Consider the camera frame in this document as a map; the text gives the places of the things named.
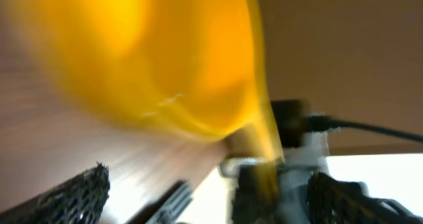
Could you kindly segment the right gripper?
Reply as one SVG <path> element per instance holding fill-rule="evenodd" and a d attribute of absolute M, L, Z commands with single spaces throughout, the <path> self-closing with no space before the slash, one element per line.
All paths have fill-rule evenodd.
<path fill-rule="evenodd" d="M 422 224 L 421 216 L 396 200 L 368 196 L 365 183 L 338 181 L 329 175 L 327 145 L 321 139 L 328 129 L 319 127 L 320 115 L 309 115 L 300 100 L 273 101 L 271 107 L 284 150 L 284 158 L 272 162 L 281 223 Z M 237 187 L 241 167 L 253 166 L 257 171 L 267 164 L 262 158 L 230 154 L 219 171 Z"/>

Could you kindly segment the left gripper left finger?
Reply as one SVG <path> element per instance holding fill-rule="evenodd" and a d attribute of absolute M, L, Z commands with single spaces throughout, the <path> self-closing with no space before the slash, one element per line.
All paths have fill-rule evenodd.
<path fill-rule="evenodd" d="M 98 223 L 110 190 L 102 163 L 1 212 L 1 224 Z"/>

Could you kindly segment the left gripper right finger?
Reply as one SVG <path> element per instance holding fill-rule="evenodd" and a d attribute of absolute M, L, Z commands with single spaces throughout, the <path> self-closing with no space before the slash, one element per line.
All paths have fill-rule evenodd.
<path fill-rule="evenodd" d="M 258 183 L 253 166 L 243 166 L 239 171 L 233 199 L 231 221 L 233 224 L 278 224 L 278 202 L 280 193 L 266 195 L 265 188 Z"/>

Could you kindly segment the yellow plastic measuring scoop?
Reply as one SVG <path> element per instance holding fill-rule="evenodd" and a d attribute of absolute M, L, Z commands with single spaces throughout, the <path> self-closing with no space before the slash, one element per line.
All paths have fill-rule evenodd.
<path fill-rule="evenodd" d="M 258 0 L 4 0 L 63 94 L 111 122 L 218 141 L 238 130 L 278 191 L 283 151 L 266 88 Z"/>

